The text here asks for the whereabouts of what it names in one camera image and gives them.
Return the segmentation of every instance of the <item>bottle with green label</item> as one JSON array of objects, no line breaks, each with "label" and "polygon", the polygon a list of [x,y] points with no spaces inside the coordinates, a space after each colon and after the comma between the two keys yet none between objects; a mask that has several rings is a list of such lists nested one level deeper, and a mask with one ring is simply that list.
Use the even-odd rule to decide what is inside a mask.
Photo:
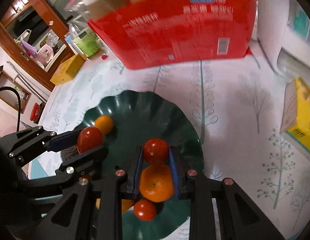
[{"label": "bottle with green label", "polygon": [[92,56],[100,49],[97,35],[78,17],[70,23],[69,31],[73,42],[87,57]]}]

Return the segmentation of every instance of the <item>black cable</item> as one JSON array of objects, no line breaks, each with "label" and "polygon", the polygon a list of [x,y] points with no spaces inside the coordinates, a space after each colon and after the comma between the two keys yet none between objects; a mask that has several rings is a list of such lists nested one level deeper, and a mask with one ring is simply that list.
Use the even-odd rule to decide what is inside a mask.
[{"label": "black cable", "polygon": [[4,91],[4,90],[9,90],[15,93],[15,95],[17,96],[17,100],[18,100],[18,115],[17,115],[17,129],[16,131],[19,131],[19,123],[21,121],[21,97],[19,96],[18,92],[12,88],[12,87],[1,87],[0,88],[0,92]]}]

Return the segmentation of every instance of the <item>table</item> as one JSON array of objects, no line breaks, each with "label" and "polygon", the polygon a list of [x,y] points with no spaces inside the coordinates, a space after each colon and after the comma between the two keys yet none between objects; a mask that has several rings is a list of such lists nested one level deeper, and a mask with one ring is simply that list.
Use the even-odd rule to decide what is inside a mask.
[{"label": "table", "polygon": [[[286,239],[310,219],[310,162],[279,135],[287,81],[258,43],[242,59],[186,62],[128,70],[115,57],[85,62],[75,79],[54,88],[40,125],[74,129],[102,98],[123,90],[153,91],[180,107],[202,143],[205,175],[233,178]],[[54,176],[59,153],[30,165],[31,179]],[[188,239],[189,220],[167,240]]]}]

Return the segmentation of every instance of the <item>yellow package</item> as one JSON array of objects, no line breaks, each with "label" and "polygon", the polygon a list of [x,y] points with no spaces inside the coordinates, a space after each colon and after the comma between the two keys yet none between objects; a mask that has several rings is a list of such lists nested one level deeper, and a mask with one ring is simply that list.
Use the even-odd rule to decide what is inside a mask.
[{"label": "yellow package", "polygon": [[310,87],[302,78],[285,90],[282,136],[310,160]]},{"label": "yellow package", "polygon": [[74,55],[65,62],[61,63],[51,78],[55,85],[61,85],[71,81],[80,70],[85,60],[80,55]]}]

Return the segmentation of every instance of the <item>barcode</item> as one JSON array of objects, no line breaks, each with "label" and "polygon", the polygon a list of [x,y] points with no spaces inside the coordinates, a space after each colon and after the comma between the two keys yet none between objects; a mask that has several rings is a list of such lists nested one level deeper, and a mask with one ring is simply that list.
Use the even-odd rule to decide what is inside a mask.
[{"label": "barcode", "polygon": [[228,52],[229,44],[230,44],[230,38],[219,38],[217,45],[217,55],[226,55]]}]

